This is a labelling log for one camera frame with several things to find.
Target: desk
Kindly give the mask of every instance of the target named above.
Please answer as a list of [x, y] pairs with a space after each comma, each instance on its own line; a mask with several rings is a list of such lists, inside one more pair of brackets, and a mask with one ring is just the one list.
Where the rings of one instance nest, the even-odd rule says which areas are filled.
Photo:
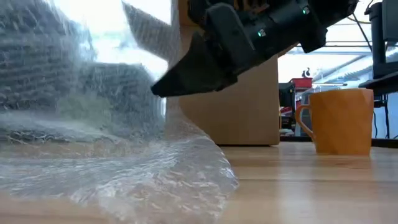
[[224, 147], [240, 179], [222, 224], [397, 223], [398, 149], [318, 156], [311, 143]]

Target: black monitor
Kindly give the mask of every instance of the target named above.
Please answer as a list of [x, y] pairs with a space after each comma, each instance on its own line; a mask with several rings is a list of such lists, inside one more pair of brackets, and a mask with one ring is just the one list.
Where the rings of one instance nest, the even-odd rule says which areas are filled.
[[291, 82], [279, 84], [279, 106], [290, 106], [295, 109], [295, 88]]
[[383, 36], [385, 41], [398, 42], [398, 1], [383, 0], [382, 19]]
[[398, 62], [386, 60], [386, 43], [398, 41], [398, 0], [383, 0], [367, 11], [372, 24], [373, 79], [359, 85], [375, 96], [398, 91]]

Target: mug handle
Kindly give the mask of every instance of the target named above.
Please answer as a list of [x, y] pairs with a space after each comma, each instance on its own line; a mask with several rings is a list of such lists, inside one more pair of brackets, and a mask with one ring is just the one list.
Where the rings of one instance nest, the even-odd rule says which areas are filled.
[[307, 133], [311, 137], [312, 141], [314, 142], [313, 132], [307, 127], [307, 125], [305, 125], [303, 123], [303, 121], [301, 120], [301, 117], [300, 117], [301, 111], [304, 109], [311, 110], [311, 106], [310, 105], [300, 105], [296, 109], [294, 116], [296, 118], [296, 122], [300, 125], [300, 127], [304, 130], [304, 132]]

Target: cardboard box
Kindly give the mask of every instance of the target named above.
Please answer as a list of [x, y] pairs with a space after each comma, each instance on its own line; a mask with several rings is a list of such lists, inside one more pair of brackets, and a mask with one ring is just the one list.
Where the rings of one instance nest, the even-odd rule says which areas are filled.
[[[181, 27], [183, 53], [198, 28]], [[180, 98], [185, 115], [216, 144], [276, 145], [279, 143], [277, 56], [239, 76], [223, 91]]]

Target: black cable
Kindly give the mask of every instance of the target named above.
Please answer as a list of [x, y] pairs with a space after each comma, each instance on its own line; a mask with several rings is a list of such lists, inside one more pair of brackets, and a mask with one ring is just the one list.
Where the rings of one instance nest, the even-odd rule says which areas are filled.
[[363, 35], [363, 37], [365, 38], [366, 43], [368, 43], [368, 46], [369, 46], [369, 48], [370, 48], [371, 51], [372, 51], [371, 43], [370, 43], [368, 37], [366, 36], [365, 31], [363, 31], [361, 24], [359, 23], [358, 19], [356, 18], [355, 13], [353, 13], [353, 16], [354, 16], [355, 22], [356, 22], [356, 23], [358, 24], [358, 26], [359, 26], [359, 29], [361, 29], [362, 35]]
[[250, 7], [254, 7], [254, 0], [248, 0], [248, 5]]
[[[352, 18], [350, 18], [350, 16], [349, 17], [347, 17], [347, 19], [348, 20], [351, 20], [351, 21], [353, 21], [353, 22], [356, 22], [356, 20], [355, 19], [352, 19]], [[365, 22], [365, 21], [358, 21], [360, 24], [372, 24], [371, 22]]]
[[376, 113], [373, 111], [373, 115], [374, 115], [374, 129], [376, 131], [376, 134], [374, 135], [374, 138], [377, 138], [377, 124], [376, 124]]
[[374, 0], [372, 0], [371, 2], [369, 2], [368, 6], [366, 7], [366, 10], [368, 10], [371, 7], [371, 4], [373, 3]]
[[244, 3], [243, 3], [243, 0], [238, 0], [238, 9], [239, 9], [240, 11], [243, 11], [243, 10], [244, 10]]
[[390, 121], [388, 118], [388, 95], [384, 95], [384, 112], [386, 112], [386, 128], [387, 128], [387, 135], [386, 139], [390, 138]]

